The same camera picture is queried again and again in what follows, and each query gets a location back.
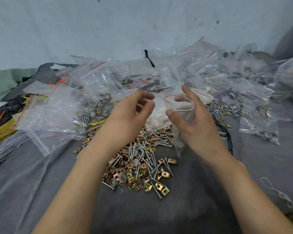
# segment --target gray wire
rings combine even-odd
[[[14,153],[23,143],[30,140],[25,131],[19,130],[0,143],[0,163]]]

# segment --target white wall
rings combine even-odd
[[[273,54],[291,28],[293,0],[0,0],[0,69],[74,63],[69,55],[137,59],[142,46],[202,35]]]

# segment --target green fabric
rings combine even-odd
[[[0,100],[13,88],[23,83],[22,78],[31,77],[36,69],[0,70]]]

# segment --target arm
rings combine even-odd
[[[104,169],[112,156],[139,134],[155,106],[147,99],[153,98],[153,94],[139,90],[115,106],[96,137],[78,156],[74,168],[32,233],[90,232]]]
[[[171,122],[192,150],[215,171],[232,204],[244,233],[293,233],[293,225],[250,177],[245,166],[227,151],[211,115],[188,87],[184,93],[194,102],[191,125],[177,112],[167,110]]]

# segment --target fingernail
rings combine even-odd
[[[174,113],[174,110],[172,110],[172,109],[168,109],[168,110],[166,110],[166,115],[167,115],[168,117],[170,117],[173,113]]]

